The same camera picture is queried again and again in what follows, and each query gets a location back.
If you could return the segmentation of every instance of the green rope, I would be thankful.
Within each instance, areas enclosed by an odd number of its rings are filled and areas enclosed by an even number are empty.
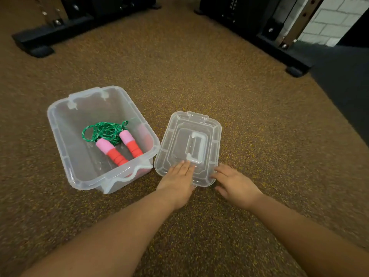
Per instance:
[[[87,142],[96,142],[98,139],[104,138],[105,140],[108,140],[110,143],[112,143],[113,146],[116,146],[120,142],[122,142],[119,137],[119,133],[122,130],[127,130],[127,124],[128,121],[125,120],[122,124],[101,122],[89,125],[82,131],[82,138]],[[91,139],[87,139],[85,137],[85,132],[89,128],[93,128]]]

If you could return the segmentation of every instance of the hand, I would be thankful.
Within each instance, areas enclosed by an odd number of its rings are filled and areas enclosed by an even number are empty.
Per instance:
[[[236,169],[220,163],[214,170],[218,173],[213,173],[210,177],[222,184],[216,186],[215,190],[233,205],[250,210],[255,201],[263,195],[249,178]]]
[[[170,199],[173,200],[174,208],[183,207],[190,199],[195,187],[192,185],[194,165],[191,162],[183,160],[176,166],[170,167],[168,173],[162,178],[157,191],[166,191]]]

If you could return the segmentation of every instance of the jump rope handle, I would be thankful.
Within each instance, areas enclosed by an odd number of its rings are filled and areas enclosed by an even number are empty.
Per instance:
[[[121,155],[108,140],[100,138],[96,141],[96,146],[104,154],[110,157],[110,159],[113,160],[116,165],[121,166],[128,162],[128,160],[123,155]]]
[[[137,145],[135,139],[132,137],[131,133],[128,130],[123,130],[121,133],[119,133],[119,137],[122,139],[123,143],[130,150],[134,158],[139,157],[140,155],[143,154],[143,152]]]

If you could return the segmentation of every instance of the jump rope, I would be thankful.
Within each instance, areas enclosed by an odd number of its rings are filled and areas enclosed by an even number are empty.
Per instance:
[[[107,155],[116,165],[121,166],[128,160],[121,155],[115,148],[116,145],[123,142],[134,158],[143,154],[131,133],[126,126],[128,121],[123,121],[122,124],[100,122],[87,126],[82,131],[82,138],[87,142],[95,142],[96,146]],[[92,128],[93,133],[91,139],[85,137],[86,130]]]

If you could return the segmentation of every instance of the clear plastic storage box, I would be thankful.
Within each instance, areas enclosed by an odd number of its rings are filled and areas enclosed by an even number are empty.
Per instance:
[[[76,189],[112,193],[152,169],[159,139],[124,89],[108,86],[71,94],[54,102],[47,115],[68,181]],[[95,143],[83,140],[81,133],[91,124],[124,120],[128,120],[127,128],[144,154],[133,158],[120,144],[116,149],[129,161],[117,167]]]
[[[222,126],[209,116],[194,112],[175,112],[169,120],[154,167],[160,176],[181,160],[196,165],[193,183],[210,186],[209,176],[218,165]]]

